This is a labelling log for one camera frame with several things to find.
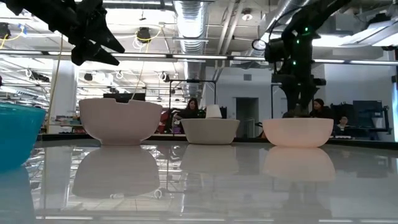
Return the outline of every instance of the pipe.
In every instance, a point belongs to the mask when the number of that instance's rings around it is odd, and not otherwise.
[[[228,5],[228,14],[224,21],[224,26],[223,26],[223,30],[221,31],[220,40],[218,41],[216,54],[219,54],[221,52],[221,48],[223,46],[226,31],[228,30],[229,22],[231,20],[232,13],[234,11],[234,6],[235,6],[235,0],[230,0],[229,5]]]
[[[232,22],[231,28],[230,28],[229,33],[228,33],[228,37],[227,37],[226,42],[225,42],[224,47],[223,47],[223,51],[222,51],[223,55],[226,54],[226,52],[228,50],[228,47],[229,47],[229,44],[231,43],[232,36],[235,33],[236,24],[238,24],[239,15],[242,12],[242,9],[243,9],[243,0],[241,0],[239,2],[239,4],[238,4],[238,9],[236,10],[235,18],[234,18],[234,20]]]
[[[177,13],[179,36],[204,38],[208,3],[199,1],[174,1],[174,7]],[[202,41],[180,41],[180,45],[184,54],[201,55],[205,49],[205,43]],[[184,62],[184,74],[185,79],[200,80],[201,63]],[[187,97],[198,97],[197,85],[188,85]]]

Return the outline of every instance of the white pillar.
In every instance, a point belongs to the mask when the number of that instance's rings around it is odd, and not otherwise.
[[[79,79],[79,69],[71,61],[62,60],[58,70],[57,85],[54,85],[55,74],[57,73],[58,61],[54,60],[52,70],[51,88],[55,87],[53,96],[51,118],[52,121],[56,116],[73,116],[76,111],[76,93],[77,83]],[[59,126],[50,126],[50,134],[58,134],[64,130]]]

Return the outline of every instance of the yellow cable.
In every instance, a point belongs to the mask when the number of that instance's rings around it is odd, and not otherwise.
[[[149,38],[149,39],[142,39],[142,38],[139,38],[139,37],[137,36],[138,31],[136,31],[136,38],[139,39],[139,40],[142,40],[142,41],[153,40],[153,39],[155,39],[156,37],[159,36],[160,32],[162,32],[162,29],[163,29],[163,28],[160,28],[159,32],[158,32],[154,37],[151,37],[151,38]]]
[[[148,48],[149,48],[149,43],[147,44],[147,49],[145,50],[145,53],[148,53]],[[137,82],[136,88],[134,89],[134,93],[132,94],[132,98],[131,98],[132,100],[134,99],[134,96],[136,95],[136,91],[137,91],[139,82],[141,81],[141,76],[142,76],[142,73],[143,73],[143,71],[144,71],[144,65],[145,65],[145,62],[142,63],[141,73],[139,74],[138,82]]]
[[[4,39],[0,39],[2,41],[12,41],[12,40],[16,40],[18,39],[22,34],[24,33],[24,29],[21,28],[21,32],[18,34],[18,36],[11,38],[11,39],[7,39],[7,35],[4,37]]]
[[[8,37],[8,34],[6,34],[4,36],[4,40],[2,40],[2,43],[1,43],[1,46],[0,46],[0,50],[4,47],[4,43],[6,42],[7,37]]]
[[[47,123],[45,124],[45,126],[47,128],[47,134],[49,133],[49,129],[50,129],[51,107],[52,107],[52,103],[54,101],[55,88],[57,87],[58,72],[60,70],[60,62],[61,62],[62,50],[63,50],[63,35],[61,35],[61,49],[60,49],[60,54],[58,55],[57,70],[55,72],[55,76],[53,77],[54,78],[54,84],[51,87],[49,115],[48,115],[48,118],[47,118]]]

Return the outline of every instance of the reflective table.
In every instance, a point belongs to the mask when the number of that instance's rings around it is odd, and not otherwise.
[[[38,142],[0,173],[0,223],[398,223],[397,158],[332,145]]]

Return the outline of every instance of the wall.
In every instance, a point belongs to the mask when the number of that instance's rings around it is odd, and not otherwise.
[[[385,52],[378,60],[389,60]],[[390,107],[389,121],[393,128],[392,83],[394,67],[372,65],[325,65],[327,80],[325,103],[352,104],[354,100],[381,100],[383,106]],[[383,141],[395,141],[394,134],[380,133]]]

